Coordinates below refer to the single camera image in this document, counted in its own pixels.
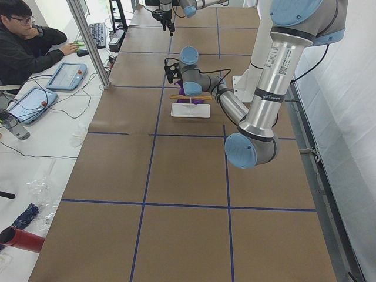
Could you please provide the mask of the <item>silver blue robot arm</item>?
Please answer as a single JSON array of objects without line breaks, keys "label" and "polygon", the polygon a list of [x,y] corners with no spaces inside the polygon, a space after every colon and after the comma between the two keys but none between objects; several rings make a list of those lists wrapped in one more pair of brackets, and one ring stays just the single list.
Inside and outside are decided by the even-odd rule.
[{"label": "silver blue robot arm", "polygon": [[192,46],[179,54],[178,72],[186,96],[208,92],[221,106],[238,131],[225,142],[227,159],[240,169],[272,161],[279,144],[273,132],[278,111],[284,102],[295,69],[305,48],[336,43],[344,37],[347,1],[272,1],[262,21],[271,23],[266,31],[271,44],[246,107],[226,86],[223,78],[204,74],[197,62],[199,53]]},{"label": "silver blue robot arm", "polygon": [[162,24],[164,31],[169,31],[172,37],[175,32],[175,25],[173,20],[173,7],[181,7],[184,16],[187,18],[193,17],[198,10],[212,6],[215,4],[224,5],[228,1],[195,1],[195,0],[181,0],[181,1],[158,1],[157,9],[151,12],[152,17]]}]

